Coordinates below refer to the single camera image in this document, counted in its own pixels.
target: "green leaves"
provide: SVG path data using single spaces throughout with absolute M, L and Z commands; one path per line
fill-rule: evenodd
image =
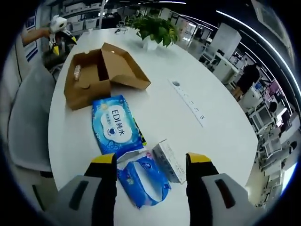
M 163 41 L 163 46 L 166 47 L 178 41 L 176 27 L 170 21 L 161 18 L 153 16 L 135 18 L 132 21 L 132 27 L 138 30 L 137 35 L 142 40 L 150 36 L 150 39 L 156 41 L 158 44 Z

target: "open cardboard box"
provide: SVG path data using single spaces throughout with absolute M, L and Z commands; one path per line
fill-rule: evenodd
M 74 80 L 74 69 L 81 66 L 80 78 Z M 101 49 L 79 53 L 71 60 L 64 94 L 72 110 L 87 107 L 93 100 L 111 96 L 111 82 L 137 89 L 146 89 L 150 80 L 131 55 L 116 46 L 104 43 Z

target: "white pot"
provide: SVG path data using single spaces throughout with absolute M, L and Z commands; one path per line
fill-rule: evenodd
M 147 51 L 149 50 L 155 50 L 158 47 L 158 43 L 154 40 L 151 40 L 150 36 L 147 36 L 144 40 L 143 40 L 143 48 L 146 49 Z

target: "potted plant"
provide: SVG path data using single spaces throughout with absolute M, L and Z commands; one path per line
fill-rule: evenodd
M 178 41 L 178 31 L 170 21 L 153 16 L 135 18 L 131 27 L 138 30 L 137 35 L 143 40 L 143 47 L 148 50 L 155 50 L 162 42 L 168 47 Z

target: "blue wet wipes package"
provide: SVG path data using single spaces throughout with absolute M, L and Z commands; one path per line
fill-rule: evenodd
M 141 136 L 122 95 L 93 101 L 92 127 L 102 154 L 127 152 L 143 148 Z
M 124 169 L 119 167 L 117 169 L 118 179 L 137 208 L 141 208 L 143 205 L 154 206 L 158 204 L 166 198 L 168 191 L 171 189 L 166 176 L 159 170 L 152 155 L 149 152 L 142 153 L 142 155 L 144 157 L 128 162 Z M 159 191 L 159 200 L 155 200 L 146 192 L 141 181 L 142 178 L 137 173 L 135 163 L 138 163 L 145 171 L 151 186 Z

